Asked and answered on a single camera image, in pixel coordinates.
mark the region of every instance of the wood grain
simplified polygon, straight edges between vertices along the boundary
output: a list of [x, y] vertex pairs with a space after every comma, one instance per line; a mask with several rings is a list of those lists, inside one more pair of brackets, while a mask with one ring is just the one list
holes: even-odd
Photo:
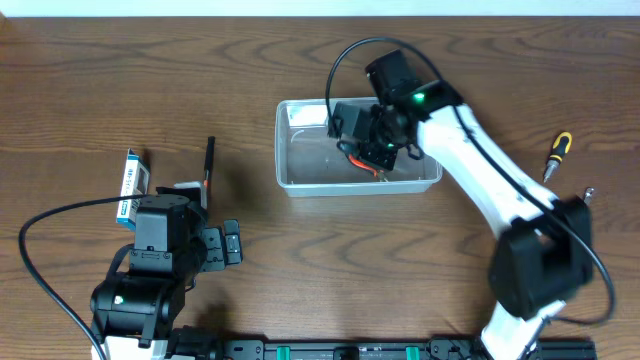
[[[17, 233], [46, 209], [118, 193], [125, 151], [148, 151], [152, 185], [198, 179], [217, 136], [212, 224], [237, 218], [245, 262], [200, 276], [176, 326], [273, 339], [477, 334], [495, 302], [494, 240], [445, 174], [422, 195], [290, 199], [275, 181], [275, 109], [322, 97], [334, 58], [384, 34], [424, 50], [495, 141], [539, 178], [551, 139], [574, 135], [549, 184], [597, 190], [595, 248], [616, 318], [545, 336], [591, 336], [603, 359], [640, 350], [640, 24], [637, 18], [12, 19], [0, 33], [0, 358], [86, 359], [89, 343], [22, 265]], [[353, 53], [336, 96], [370, 95]], [[36, 225], [29, 250], [89, 321], [89, 297], [133, 240], [114, 206]], [[566, 310], [595, 316], [599, 279]]]

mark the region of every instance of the white arm segment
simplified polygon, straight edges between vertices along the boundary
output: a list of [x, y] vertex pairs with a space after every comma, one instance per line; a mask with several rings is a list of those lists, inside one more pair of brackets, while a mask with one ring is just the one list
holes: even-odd
[[[471, 108], [458, 106], [465, 125], [485, 151], [531, 195], [552, 208], [557, 197], [527, 176], [489, 138], [473, 116]], [[496, 239], [516, 217], [530, 220], [542, 215], [533, 204], [522, 198], [484, 159], [467, 138], [451, 107], [431, 114], [431, 119], [418, 127], [418, 145], [436, 159], [453, 176], [486, 218]], [[535, 335], [542, 319], [559, 312], [565, 303], [553, 302], [540, 309], [528, 321], [513, 317], [498, 303], [491, 321], [482, 331], [482, 343], [495, 360], [518, 359]]]

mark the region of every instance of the screwdriver handle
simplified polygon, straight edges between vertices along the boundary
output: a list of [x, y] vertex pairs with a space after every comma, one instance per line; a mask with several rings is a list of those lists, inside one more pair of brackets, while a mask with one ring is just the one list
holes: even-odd
[[553, 142], [553, 147], [551, 148], [551, 155], [549, 155], [549, 160], [556, 160], [558, 162], [562, 162], [562, 158], [569, 152], [571, 148], [571, 141], [573, 138], [571, 137], [571, 133], [568, 131], [563, 132], [558, 135], [556, 141]]

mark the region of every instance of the wooden table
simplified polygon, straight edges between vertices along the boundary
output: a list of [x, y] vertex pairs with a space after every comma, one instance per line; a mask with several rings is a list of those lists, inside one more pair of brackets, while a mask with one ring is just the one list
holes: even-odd
[[[0, 33], [0, 358], [87, 359], [89, 342], [35, 284], [18, 229], [44, 210], [119, 193], [128, 147], [151, 155], [152, 186], [200, 179], [217, 136], [211, 224], [237, 218], [245, 262], [199, 276], [176, 326], [271, 339], [478, 334], [495, 300], [494, 239], [444, 178], [425, 194], [290, 199], [275, 180], [275, 109], [319, 98], [353, 41], [416, 44], [473, 106], [493, 139], [539, 179], [550, 142], [574, 134], [548, 186], [596, 188], [595, 248], [619, 306], [591, 336], [602, 359], [640, 350], [640, 23], [637, 18], [11, 19]], [[336, 96], [368, 96], [353, 53]], [[115, 205], [37, 224], [43, 276], [90, 321], [89, 298], [133, 234]], [[599, 277], [566, 314], [598, 315]]]

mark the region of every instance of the green strip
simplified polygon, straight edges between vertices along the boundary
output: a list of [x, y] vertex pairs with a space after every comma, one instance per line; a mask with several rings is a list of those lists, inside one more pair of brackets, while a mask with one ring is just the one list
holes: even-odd
[[291, 360], [291, 349], [288, 346], [278, 346], [276, 360]]
[[420, 349], [417, 346], [407, 347], [407, 360], [420, 360]]

